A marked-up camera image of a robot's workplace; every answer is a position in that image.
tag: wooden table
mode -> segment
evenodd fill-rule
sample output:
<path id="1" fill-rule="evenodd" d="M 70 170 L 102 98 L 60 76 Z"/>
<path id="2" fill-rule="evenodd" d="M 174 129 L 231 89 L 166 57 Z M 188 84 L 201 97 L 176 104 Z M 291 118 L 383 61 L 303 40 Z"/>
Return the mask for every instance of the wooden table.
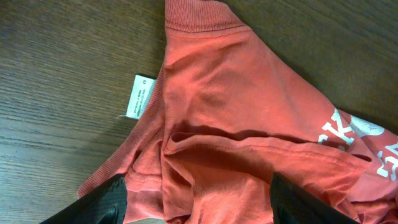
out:
<path id="1" fill-rule="evenodd" d="M 397 1 L 225 2 L 337 108 L 398 133 Z M 0 223 L 38 223 L 75 201 L 134 127 L 118 115 L 134 74 L 162 64 L 164 2 L 0 10 Z"/>

